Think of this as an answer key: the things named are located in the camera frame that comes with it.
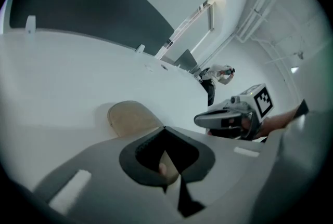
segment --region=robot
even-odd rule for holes
[[[273,107],[266,86],[255,85],[195,116],[197,125],[231,133],[228,138],[162,126],[95,144],[47,175],[34,191],[34,203],[63,223],[272,221],[317,176],[329,151],[333,117],[303,115],[273,131],[266,143],[251,141]],[[248,131],[241,129],[242,117],[251,119]],[[321,140],[313,136],[318,130]],[[177,187],[158,173],[164,151],[180,174]],[[75,193],[78,175],[84,187]],[[66,188],[65,199],[72,201],[62,209],[64,199],[57,207],[54,197]],[[172,188],[176,202],[167,195]]]

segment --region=person's arm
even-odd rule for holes
[[[233,78],[234,78],[234,73],[232,73],[227,79],[223,77],[223,73],[221,73],[221,78],[219,79],[219,82],[221,84],[227,85]]]
[[[286,112],[281,115],[276,115],[273,117],[267,117],[264,122],[262,123],[262,126],[258,132],[258,134],[255,136],[255,138],[260,138],[263,136],[268,136],[270,132],[277,130],[277,129],[283,129],[285,128],[292,120],[295,118],[298,118],[301,115],[307,114],[309,112],[309,109],[305,103],[305,100],[302,101],[302,103],[296,107],[295,109]]]
[[[213,77],[217,78],[217,79],[220,79],[223,78],[223,76],[220,75],[220,72],[221,71],[225,71],[227,70],[228,67],[226,66],[221,66],[221,65],[218,65],[218,64],[213,64],[209,70],[201,77],[203,80],[208,80],[208,79],[211,79]]]

